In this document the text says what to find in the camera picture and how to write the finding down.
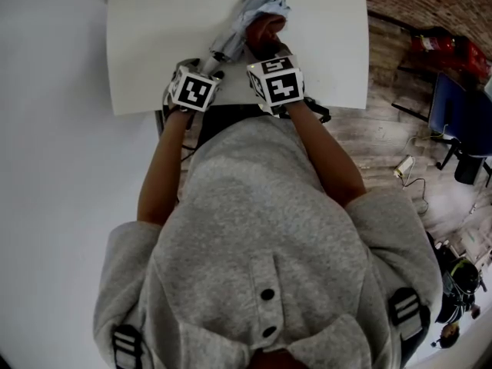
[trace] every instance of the white table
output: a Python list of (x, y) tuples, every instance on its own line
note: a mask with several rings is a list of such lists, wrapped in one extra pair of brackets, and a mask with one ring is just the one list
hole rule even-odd
[[(108, 0), (108, 67), (116, 115), (154, 111), (175, 64), (209, 56), (240, 0)], [(321, 105), (364, 109), (369, 35), (365, 0), (287, 0), (279, 33), (298, 57), (306, 91)], [(245, 62), (222, 67), (215, 104), (258, 103)]]

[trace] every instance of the wooden floor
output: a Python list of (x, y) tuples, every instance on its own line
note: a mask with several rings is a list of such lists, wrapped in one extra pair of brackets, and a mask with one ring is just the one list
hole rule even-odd
[[(477, 223), (492, 216), (492, 184), (484, 188), (486, 174), (480, 173), (475, 186), (454, 180), (457, 159), (452, 158), (443, 171), (435, 167), (447, 153), (447, 147), (426, 138), (431, 135), (427, 124), (391, 107), (397, 102), (426, 115), (431, 103), (432, 85), (414, 75), (397, 70), (410, 48), (410, 35), (395, 25), (369, 18), (370, 67), (367, 108), (355, 110), (330, 108), (331, 121), (327, 130), (341, 143), (361, 170), (368, 189), (402, 189), (399, 178), (393, 176), (394, 168), (405, 155), (416, 158), (411, 173), (414, 178), (426, 181), (425, 199), (429, 208), (421, 216), (424, 227), (436, 240), (455, 241), (455, 232), (465, 223)], [(187, 141), (193, 145), (199, 130), (194, 124)], [(183, 163), (183, 179), (188, 163)], [(425, 210), (422, 201), (423, 182), (415, 182), (405, 191), (412, 198), (418, 212)], [(473, 217), (470, 210), (476, 205)]]

